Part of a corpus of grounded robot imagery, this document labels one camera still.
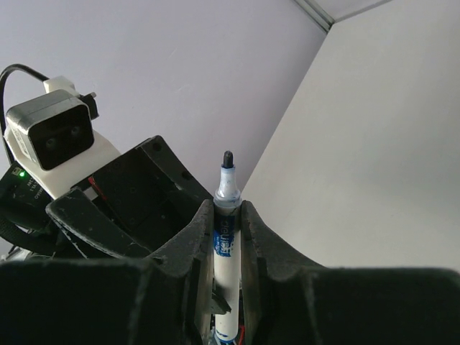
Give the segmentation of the blue white marker pen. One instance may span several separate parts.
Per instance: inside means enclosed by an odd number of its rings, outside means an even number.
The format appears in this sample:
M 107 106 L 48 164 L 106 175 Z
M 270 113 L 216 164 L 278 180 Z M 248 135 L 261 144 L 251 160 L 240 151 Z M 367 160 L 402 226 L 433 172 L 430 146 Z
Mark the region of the blue white marker pen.
M 216 289 L 230 308 L 223 314 L 215 315 L 215 337 L 221 344 L 235 344 L 239 333 L 241 232 L 238 221 L 241 201 L 233 153 L 226 151 L 213 200 L 214 280 Z

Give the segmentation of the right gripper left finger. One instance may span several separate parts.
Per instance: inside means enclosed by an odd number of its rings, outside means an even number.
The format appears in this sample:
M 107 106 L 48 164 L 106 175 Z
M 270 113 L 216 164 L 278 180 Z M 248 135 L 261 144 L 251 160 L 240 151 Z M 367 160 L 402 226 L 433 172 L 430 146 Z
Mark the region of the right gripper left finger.
M 204 344 L 212 287 L 213 206 L 143 259 L 1 265 L 3 344 Z

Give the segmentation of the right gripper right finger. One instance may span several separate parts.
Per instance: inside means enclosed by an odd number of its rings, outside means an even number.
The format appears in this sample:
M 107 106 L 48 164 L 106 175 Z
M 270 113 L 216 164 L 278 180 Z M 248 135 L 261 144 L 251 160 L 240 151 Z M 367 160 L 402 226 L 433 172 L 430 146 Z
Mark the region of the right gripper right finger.
M 327 268 L 241 207 L 247 344 L 457 344 L 459 274 Z

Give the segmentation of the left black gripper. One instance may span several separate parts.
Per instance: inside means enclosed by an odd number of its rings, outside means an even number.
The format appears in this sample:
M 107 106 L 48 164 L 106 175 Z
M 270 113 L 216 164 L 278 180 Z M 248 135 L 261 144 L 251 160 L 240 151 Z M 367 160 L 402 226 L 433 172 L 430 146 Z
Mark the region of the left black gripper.
M 144 258 L 180 232 L 211 194 L 160 135 L 52 198 L 15 162 L 1 178 L 9 258 Z

